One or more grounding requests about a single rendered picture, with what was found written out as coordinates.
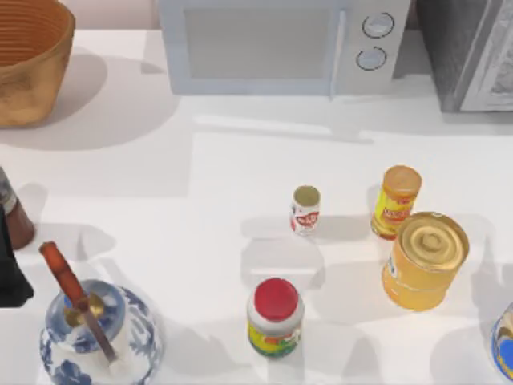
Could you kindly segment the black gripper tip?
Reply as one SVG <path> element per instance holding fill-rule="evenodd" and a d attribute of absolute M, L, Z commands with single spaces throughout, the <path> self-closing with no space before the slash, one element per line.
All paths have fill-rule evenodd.
<path fill-rule="evenodd" d="M 15 258 L 6 214 L 0 204 L 0 309 L 22 307 L 33 297 L 33 287 Z"/>

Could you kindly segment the blue and white vase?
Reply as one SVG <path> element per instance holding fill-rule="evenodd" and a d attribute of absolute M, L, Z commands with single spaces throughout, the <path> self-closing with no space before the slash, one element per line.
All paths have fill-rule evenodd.
<path fill-rule="evenodd" d="M 164 345 L 148 305 L 131 290 L 87 279 L 81 282 L 103 337 L 97 338 L 59 293 L 46 312 L 39 339 L 43 367 L 54 385 L 148 385 Z"/>

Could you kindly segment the red and white can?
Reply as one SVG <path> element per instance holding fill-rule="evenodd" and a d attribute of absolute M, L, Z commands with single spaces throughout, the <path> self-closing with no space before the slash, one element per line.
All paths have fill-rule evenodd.
<path fill-rule="evenodd" d="M 320 214 L 321 194 L 312 185 L 295 189 L 289 214 L 293 232 L 305 235 L 315 230 Z"/>

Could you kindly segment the red lidded jar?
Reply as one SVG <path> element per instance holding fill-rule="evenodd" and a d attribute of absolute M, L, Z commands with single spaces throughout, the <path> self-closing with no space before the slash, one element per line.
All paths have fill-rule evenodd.
<path fill-rule="evenodd" d="M 268 359 L 292 353 L 301 341 L 305 307 L 287 279 L 267 278 L 252 291 L 247 303 L 247 335 L 253 349 Z"/>

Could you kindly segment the brown bottle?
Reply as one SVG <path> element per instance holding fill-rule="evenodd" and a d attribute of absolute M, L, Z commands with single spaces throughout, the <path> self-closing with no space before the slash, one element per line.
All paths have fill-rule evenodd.
<path fill-rule="evenodd" d="M 35 228 L 27 216 L 18 195 L 14 191 L 5 171 L 0 166 L 0 204 L 6 214 L 10 242 L 14 250 L 29 245 L 34 239 Z"/>

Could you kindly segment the microwave knob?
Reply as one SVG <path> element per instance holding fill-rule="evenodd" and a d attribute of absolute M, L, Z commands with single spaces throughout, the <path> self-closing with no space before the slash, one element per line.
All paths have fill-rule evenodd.
<path fill-rule="evenodd" d="M 387 53 L 380 47 L 372 47 L 360 51 L 356 56 L 356 64 L 363 71 L 376 71 L 387 60 Z"/>
<path fill-rule="evenodd" d="M 394 28 L 394 18 L 388 13 L 368 16 L 362 24 L 366 36 L 379 39 L 387 36 Z"/>

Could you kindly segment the brown handled brush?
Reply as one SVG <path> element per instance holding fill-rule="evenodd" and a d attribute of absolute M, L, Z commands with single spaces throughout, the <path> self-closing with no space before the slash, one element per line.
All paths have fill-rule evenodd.
<path fill-rule="evenodd" d="M 108 362 L 109 371 L 112 374 L 116 373 L 122 367 L 119 357 L 103 332 L 97 318 L 92 313 L 88 296 L 67 260 L 53 241 L 42 243 L 39 247 L 39 252 L 45 258 L 62 292 L 69 298 L 71 305 L 82 315 L 84 323 L 95 337 L 99 348 Z"/>

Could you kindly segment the yellow bottle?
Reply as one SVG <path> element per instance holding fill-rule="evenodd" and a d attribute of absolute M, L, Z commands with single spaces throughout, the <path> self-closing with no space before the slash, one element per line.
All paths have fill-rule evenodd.
<path fill-rule="evenodd" d="M 371 219 L 371 228 L 379 237 L 393 240 L 400 224 L 410 215 L 422 186 L 420 174 L 404 164 L 386 170 Z"/>

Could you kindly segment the brown woven basket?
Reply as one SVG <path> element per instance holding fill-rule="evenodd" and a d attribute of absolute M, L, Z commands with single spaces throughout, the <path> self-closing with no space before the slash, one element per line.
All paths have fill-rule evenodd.
<path fill-rule="evenodd" d="M 0 0 L 0 127 L 49 116 L 74 32 L 75 16 L 59 0 Z"/>

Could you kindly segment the blue and yellow container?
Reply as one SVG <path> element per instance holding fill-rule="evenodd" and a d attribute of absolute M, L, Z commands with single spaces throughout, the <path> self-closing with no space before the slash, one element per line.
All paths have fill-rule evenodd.
<path fill-rule="evenodd" d="M 491 329 L 491 357 L 508 384 L 513 385 L 513 302 Z"/>

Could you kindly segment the large yellow can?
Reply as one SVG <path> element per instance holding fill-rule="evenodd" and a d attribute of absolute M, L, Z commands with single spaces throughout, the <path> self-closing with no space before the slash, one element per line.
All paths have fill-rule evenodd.
<path fill-rule="evenodd" d="M 431 310 L 445 298 L 468 253 L 458 222 L 441 213 L 415 213 L 398 228 L 382 269 L 383 289 L 402 308 Z"/>

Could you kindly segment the pale microwave oven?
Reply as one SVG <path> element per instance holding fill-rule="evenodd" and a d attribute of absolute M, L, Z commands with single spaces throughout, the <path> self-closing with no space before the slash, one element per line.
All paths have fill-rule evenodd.
<path fill-rule="evenodd" d="M 158 0 L 172 91 L 177 95 L 324 95 L 329 97 L 340 11 L 345 37 L 337 94 L 378 94 L 393 78 L 410 0 Z M 370 38 L 368 16 L 388 13 L 393 30 Z M 356 56 L 387 53 L 376 71 Z"/>

